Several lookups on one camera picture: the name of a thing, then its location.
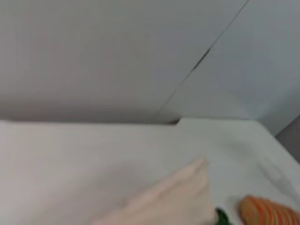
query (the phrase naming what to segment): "gray wall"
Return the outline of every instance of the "gray wall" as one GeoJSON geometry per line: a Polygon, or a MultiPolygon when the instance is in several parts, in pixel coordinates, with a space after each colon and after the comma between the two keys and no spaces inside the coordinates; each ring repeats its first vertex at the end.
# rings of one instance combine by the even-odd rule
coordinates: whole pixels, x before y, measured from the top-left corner
{"type": "Polygon", "coordinates": [[[300,2],[245,3],[4,0],[0,119],[221,117],[276,134],[300,113],[300,2]]]}
{"type": "Polygon", "coordinates": [[[157,121],[253,119],[277,134],[300,113],[300,1],[251,0],[157,121]]]}
{"type": "Polygon", "coordinates": [[[151,122],[246,0],[4,0],[0,118],[151,122]]]}

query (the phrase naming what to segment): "white cutting board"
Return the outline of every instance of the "white cutting board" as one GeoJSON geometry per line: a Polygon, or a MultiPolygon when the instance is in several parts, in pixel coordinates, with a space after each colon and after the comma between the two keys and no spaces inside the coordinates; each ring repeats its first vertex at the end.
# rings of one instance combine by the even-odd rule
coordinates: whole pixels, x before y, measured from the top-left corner
{"type": "Polygon", "coordinates": [[[3,122],[0,133],[0,224],[89,224],[199,155],[210,163],[214,205],[235,224],[246,194],[300,209],[300,167],[254,121],[3,122]]]}

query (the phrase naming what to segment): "white wall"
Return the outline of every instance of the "white wall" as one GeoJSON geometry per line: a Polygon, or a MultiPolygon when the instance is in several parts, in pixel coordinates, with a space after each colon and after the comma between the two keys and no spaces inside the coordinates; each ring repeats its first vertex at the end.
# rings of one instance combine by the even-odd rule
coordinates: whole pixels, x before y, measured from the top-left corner
{"type": "Polygon", "coordinates": [[[300,113],[300,1],[251,0],[156,117],[261,121],[277,134],[300,113]]]}
{"type": "Polygon", "coordinates": [[[246,0],[4,0],[0,119],[150,122],[246,0]]]}

